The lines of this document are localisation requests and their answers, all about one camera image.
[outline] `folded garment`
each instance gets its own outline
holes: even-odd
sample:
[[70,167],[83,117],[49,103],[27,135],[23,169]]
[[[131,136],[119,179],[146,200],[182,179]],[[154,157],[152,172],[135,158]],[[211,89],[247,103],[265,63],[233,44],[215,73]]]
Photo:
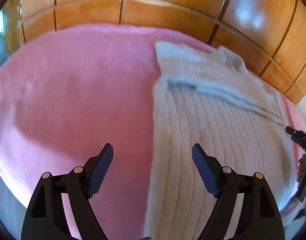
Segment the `folded garment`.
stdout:
[[[197,239],[215,199],[206,192],[191,148],[237,173],[266,177],[279,210],[289,202],[296,175],[276,92],[268,92],[226,48],[212,54],[181,44],[156,43],[161,77],[153,88],[154,143],[144,235]],[[234,234],[243,196],[237,198],[226,237]]]

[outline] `pink fabric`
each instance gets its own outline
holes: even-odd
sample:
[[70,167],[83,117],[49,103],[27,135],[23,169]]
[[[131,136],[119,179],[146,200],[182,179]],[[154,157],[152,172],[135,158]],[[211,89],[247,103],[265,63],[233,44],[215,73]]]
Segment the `pink fabric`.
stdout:
[[[43,172],[67,173],[110,142],[114,159],[91,205],[110,240],[142,237],[152,88],[160,75],[156,41],[214,51],[166,29],[81,25],[29,42],[0,69],[0,176],[23,205]],[[305,130],[295,105],[284,96],[281,102],[289,124]],[[67,199],[64,205],[68,210]]]

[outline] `blue gripper pad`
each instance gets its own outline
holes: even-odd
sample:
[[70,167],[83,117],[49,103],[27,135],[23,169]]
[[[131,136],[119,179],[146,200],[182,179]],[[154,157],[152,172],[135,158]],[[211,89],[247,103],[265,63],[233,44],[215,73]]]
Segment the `blue gripper pad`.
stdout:
[[93,171],[89,175],[89,189],[86,192],[86,196],[88,199],[90,199],[94,194],[99,192],[104,177],[113,160],[113,146],[110,144],[106,144],[100,154],[92,158],[94,158],[92,161],[96,161],[96,158],[98,159],[98,161],[95,167],[93,168]]
[[211,193],[213,197],[218,198],[221,193],[218,187],[222,170],[221,164],[215,157],[208,156],[198,143],[192,147],[192,159],[207,192]]

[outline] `hand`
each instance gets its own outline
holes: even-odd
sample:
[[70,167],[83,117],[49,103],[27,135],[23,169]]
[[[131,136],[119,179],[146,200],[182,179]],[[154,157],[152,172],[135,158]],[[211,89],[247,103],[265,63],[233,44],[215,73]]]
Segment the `hand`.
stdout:
[[300,166],[299,166],[299,172],[298,172],[298,182],[301,182],[305,176],[305,172],[303,171],[304,165],[302,158],[299,160]]

